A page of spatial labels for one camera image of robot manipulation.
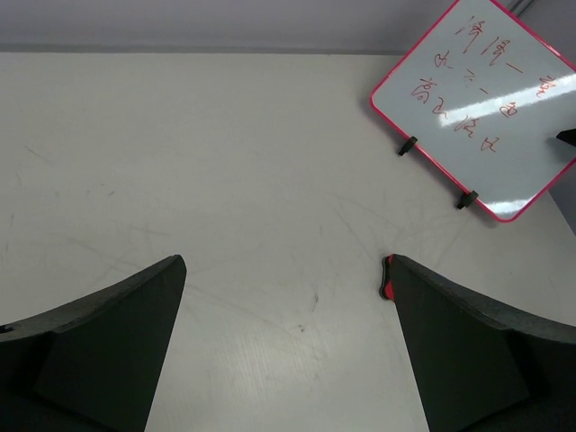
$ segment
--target red whiteboard border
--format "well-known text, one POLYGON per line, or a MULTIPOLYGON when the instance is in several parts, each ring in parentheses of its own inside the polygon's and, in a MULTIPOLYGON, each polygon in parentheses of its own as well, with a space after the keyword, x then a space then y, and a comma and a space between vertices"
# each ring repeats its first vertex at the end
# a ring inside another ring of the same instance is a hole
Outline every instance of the red whiteboard border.
MULTIPOLYGON (((452 5, 446 9, 446 11, 444 13, 442 13, 442 16, 440 16, 440 18, 438 18, 438 20, 434 23, 434 25, 432 27, 430 27, 430 29, 424 33, 424 36, 422 36, 420 38, 420 40, 416 43, 416 45, 414 45, 410 51, 408 51, 408 53, 406 53, 406 55, 400 60, 400 62, 392 68, 392 70, 390 72, 388 72, 388 74, 384 77, 384 79, 380 82, 379 85, 376 86, 376 88, 372 91, 372 93, 370 94, 370 105, 373 107, 373 109, 379 113, 396 131, 398 131, 404 138, 409 139, 410 136, 404 131, 402 130, 396 123, 394 123, 394 121, 392 121, 392 119, 390 119, 384 112, 380 111, 376 105, 374 104, 374 94, 380 89, 381 86, 383 86, 383 84, 388 80, 388 78, 390 78, 392 76, 392 74, 394 72, 396 72, 396 70, 402 65, 402 63, 404 63, 404 61, 412 54, 412 52, 424 41, 424 39, 444 20, 444 18, 450 14, 450 12, 452 11, 452 9, 454 9, 456 7, 456 5, 458 5, 460 3, 461 0, 455 0, 452 5)), ((572 70, 574 70, 576 72, 576 66, 574 66, 566 57, 564 57, 562 54, 560 54, 556 49, 552 48, 552 46, 548 43, 546 43, 540 36, 538 36, 532 29, 530 29, 527 25, 525 25, 523 22, 521 22, 513 13, 511 13, 508 9, 506 9, 504 6, 502 6, 500 3, 498 3, 496 0, 490 0, 495 6, 497 6, 504 14, 506 14, 507 16, 509 16, 510 18, 512 18, 512 20, 514 20, 520 27, 522 27, 528 34, 532 35, 532 37, 534 37, 537 41, 539 41, 542 45, 544 45, 545 47, 547 47, 558 59, 562 60, 566 65, 568 65, 572 70)), ((434 165, 436 165, 440 171, 442 171, 445 175, 447 175, 450 180, 452 180, 454 183, 456 183, 458 185, 458 187, 460 187, 460 189, 462 189, 464 192, 466 192, 467 194, 470 192, 463 184, 461 184, 452 174, 450 174, 450 172, 448 170, 446 170, 442 165, 440 165, 440 163, 435 160, 433 157, 431 157, 421 146, 418 145, 418 143, 414 146, 416 147, 426 158, 428 158, 434 165)), ((552 181, 547 184, 544 189, 542 189, 542 191, 540 191, 539 193, 537 193, 534 198, 532 198, 522 209, 520 209, 520 211, 518 213, 516 213, 511 219, 502 219, 500 218, 496 213, 494 213, 493 211, 491 211, 486 204, 484 204, 482 201, 480 201, 480 199, 476 200, 476 202, 488 213, 490 214, 496 221, 498 222, 512 222, 515 221, 517 218, 520 217, 520 215, 522 213, 524 213, 528 207, 530 207, 532 204, 534 204, 534 202, 540 198, 548 189, 550 189, 554 183, 556 183, 560 177, 562 177, 573 165, 576 165, 576 157, 555 177, 552 179, 552 181)))

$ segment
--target table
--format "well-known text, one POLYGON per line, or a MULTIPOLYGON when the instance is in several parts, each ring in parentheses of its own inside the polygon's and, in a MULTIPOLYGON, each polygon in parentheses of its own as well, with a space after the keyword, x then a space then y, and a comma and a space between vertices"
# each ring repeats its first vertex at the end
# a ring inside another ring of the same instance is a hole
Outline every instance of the table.
POLYGON ((576 238, 399 159, 368 106, 397 61, 0 54, 0 322, 180 253, 148 432, 427 430, 381 258, 576 325, 576 238))

